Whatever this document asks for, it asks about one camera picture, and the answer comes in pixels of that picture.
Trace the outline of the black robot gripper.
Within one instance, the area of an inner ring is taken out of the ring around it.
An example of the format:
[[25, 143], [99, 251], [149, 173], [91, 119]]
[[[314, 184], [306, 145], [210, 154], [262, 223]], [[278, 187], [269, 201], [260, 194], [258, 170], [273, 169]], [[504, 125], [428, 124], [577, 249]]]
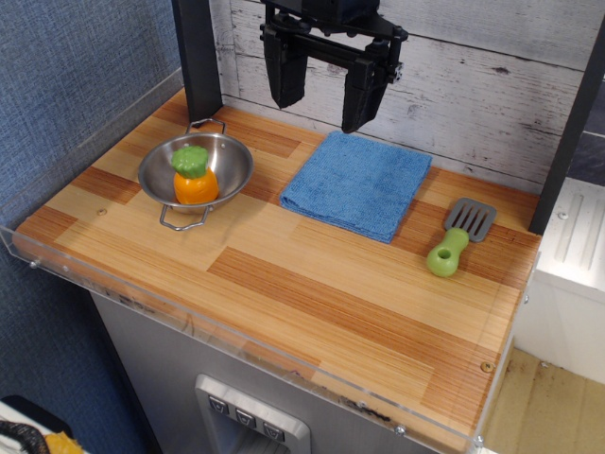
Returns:
[[261, 25], [271, 96], [280, 109], [304, 97], [310, 58], [345, 68], [341, 129], [377, 115], [387, 84], [401, 76], [408, 33], [378, 12], [378, 1], [266, 1]]

